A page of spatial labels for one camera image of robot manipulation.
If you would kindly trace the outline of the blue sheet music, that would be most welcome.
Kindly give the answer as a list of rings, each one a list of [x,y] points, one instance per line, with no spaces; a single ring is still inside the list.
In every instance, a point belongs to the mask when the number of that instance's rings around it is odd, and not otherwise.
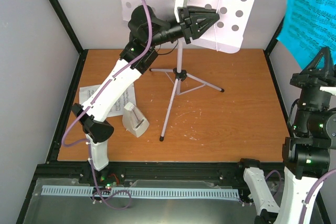
[[[335,64],[335,0],[287,0],[277,39],[302,69],[323,47],[330,48]]]

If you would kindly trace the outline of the white metronome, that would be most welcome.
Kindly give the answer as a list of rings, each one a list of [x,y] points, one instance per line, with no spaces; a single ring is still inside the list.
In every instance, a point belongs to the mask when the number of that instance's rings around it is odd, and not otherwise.
[[[144,114],[132,102],[124,106],[122,123],[125,129],[137,138],[142,136],[150,125]]]

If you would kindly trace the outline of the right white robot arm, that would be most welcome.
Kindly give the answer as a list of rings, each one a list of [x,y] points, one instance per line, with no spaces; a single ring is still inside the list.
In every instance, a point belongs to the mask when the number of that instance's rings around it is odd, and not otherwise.
[[[329,47],[319,50],[290,84],[301,90],[297,111],[289,125],[293,136],[282,146],[284,191],[277,204],[266,183],[261,163],[242,158],[238,163],[256,207],[255,223],[309,223],[313,205],[330,170],[330,150],[335,149],[335,64]]]

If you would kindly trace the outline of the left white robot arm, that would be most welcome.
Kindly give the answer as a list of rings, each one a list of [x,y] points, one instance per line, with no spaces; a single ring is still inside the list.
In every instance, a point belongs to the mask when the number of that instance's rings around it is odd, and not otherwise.
[[[179,7],[177,17],[177,21],[167,22],[157,18],[150,6],[136,7],[128,22],[129,42],[115,67],[88,100],[72,106],[90,146],[89,163],[93,168],[90,176],[97,183],[104,183],[109,177],[107,142],[114,128],[106,120],[108,112],[158,57],[155,47],[179,39],[190,44],[219,21],[216,10],[195,6]]]

